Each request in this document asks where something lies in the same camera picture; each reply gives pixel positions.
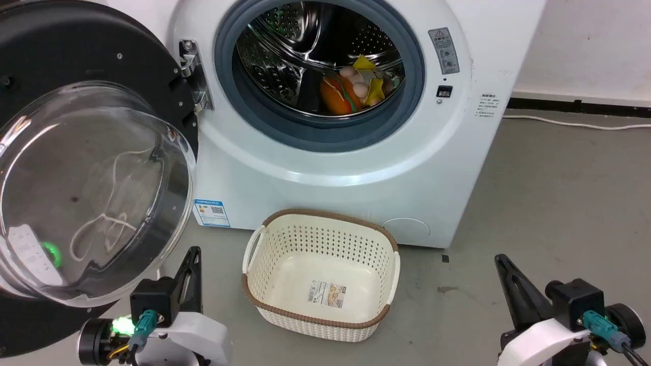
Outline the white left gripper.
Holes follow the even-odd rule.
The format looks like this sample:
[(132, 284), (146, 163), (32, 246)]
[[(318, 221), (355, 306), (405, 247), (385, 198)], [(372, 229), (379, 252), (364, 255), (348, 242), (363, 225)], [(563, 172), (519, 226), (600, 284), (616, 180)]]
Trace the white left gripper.
[(225, 325), (203, 315), (201, 248), (188, 248), (175, 276), (180, 312), (158, 327), (145, 345), (146, 365), (230, 365), (232, 341)]

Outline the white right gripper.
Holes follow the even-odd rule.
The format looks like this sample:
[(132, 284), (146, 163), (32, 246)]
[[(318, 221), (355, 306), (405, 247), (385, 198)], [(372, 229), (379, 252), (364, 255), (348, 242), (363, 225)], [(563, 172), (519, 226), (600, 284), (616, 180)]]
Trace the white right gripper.
[(575, 339), (588, 336), (587, 329), (573, 332), (553, 319), (547, 297), (507, 255), (495, 255), (494, 262), (514, 331), (523, 332), (507, 343), (499, 356), (500, 365), (540, 365)]

